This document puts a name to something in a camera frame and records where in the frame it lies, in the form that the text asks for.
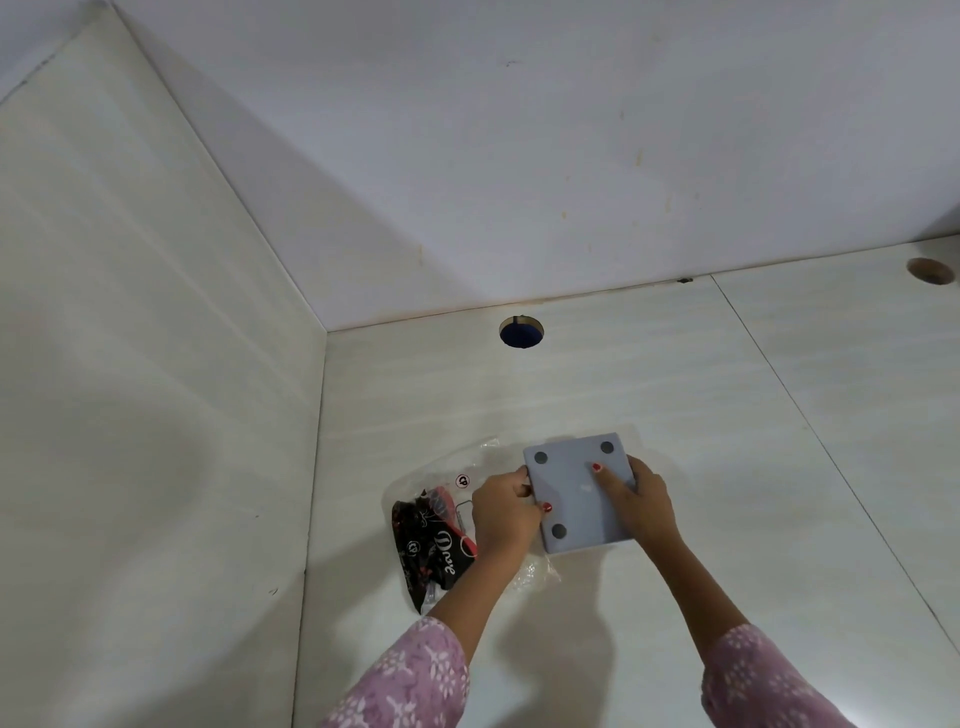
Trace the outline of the grey square box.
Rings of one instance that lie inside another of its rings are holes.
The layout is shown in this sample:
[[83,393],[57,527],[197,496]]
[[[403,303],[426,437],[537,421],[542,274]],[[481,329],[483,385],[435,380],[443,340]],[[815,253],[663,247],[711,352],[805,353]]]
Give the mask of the grey square box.
[[523,449],[534,502],[541,508],[540,533],[549,556],[630,541],[606,493],[594,478],[600,464],[637,491],[618,433],[567,438]]

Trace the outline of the clear bag with black packet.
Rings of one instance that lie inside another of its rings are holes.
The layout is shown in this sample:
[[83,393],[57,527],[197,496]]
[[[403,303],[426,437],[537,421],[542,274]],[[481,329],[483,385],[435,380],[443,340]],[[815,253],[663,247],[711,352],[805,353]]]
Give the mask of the clear bag with black packet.
[[425,616],[474,564],[474,495],[522,465],[519,443],[471,443],[394,480],[381,497],[409,601]]

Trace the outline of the person's right hand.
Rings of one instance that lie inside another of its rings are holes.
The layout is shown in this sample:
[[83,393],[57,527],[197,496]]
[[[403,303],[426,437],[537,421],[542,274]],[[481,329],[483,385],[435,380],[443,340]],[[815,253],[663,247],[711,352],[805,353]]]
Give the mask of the person's right hand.
[[608,467],[591,465],[591,473],[611,503],[619,522],[652,560],[682,543],[666,481],[641,459],[629,455],[634,489]]

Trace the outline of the person's left forearm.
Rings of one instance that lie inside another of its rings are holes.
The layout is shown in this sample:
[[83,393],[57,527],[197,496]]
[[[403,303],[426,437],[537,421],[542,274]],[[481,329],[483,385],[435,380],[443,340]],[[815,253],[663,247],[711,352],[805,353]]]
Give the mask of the person's left forearm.
[[474,653],[523,558],[515,543],[482,547],[465,576],[376,659],[318,728],[457,728]]

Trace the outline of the person's left hand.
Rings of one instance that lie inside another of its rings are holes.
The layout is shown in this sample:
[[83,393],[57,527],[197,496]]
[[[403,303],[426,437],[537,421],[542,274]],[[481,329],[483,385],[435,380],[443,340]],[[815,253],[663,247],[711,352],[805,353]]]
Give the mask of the person's left hand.
[[525,517],[525,500],[534,499],[526,466],[492,475],[472,496],[477,555],[482,561],[517,570],[539,535],[542,518]]

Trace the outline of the person's right forearm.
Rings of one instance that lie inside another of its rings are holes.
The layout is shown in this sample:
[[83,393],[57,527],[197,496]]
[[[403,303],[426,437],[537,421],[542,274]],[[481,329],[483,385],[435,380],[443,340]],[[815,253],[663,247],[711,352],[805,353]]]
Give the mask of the person's right forearm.
[[741,613],[677,532],[642,540],[702,659],[714,728],[857,728]]

